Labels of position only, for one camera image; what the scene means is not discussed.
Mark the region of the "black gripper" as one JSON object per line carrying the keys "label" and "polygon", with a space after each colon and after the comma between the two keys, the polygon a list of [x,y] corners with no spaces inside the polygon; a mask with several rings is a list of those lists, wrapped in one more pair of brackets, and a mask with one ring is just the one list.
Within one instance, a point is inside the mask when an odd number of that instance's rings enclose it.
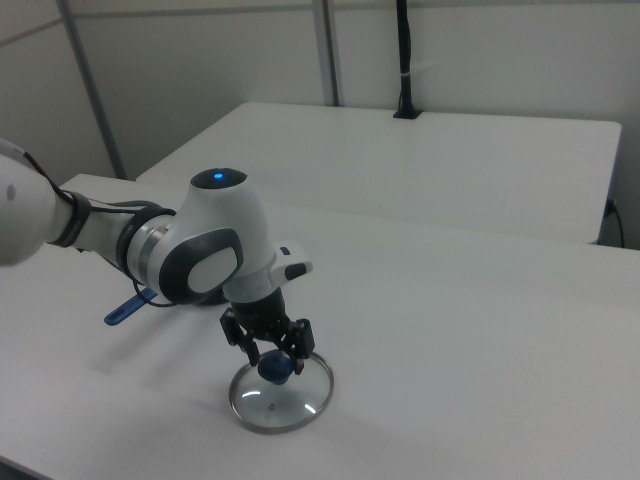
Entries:
{"label": "black gripper", "polygon": [[254,339],[284,345],[284,353],[289,357],[295,375],[302,373],[304,362],[315,348],[310,321],[290,321],[281,289],[255,302],[232,302],[220,317],[220,324],[227,342],[238,346],[251,366],[257,366],[260,361]]}

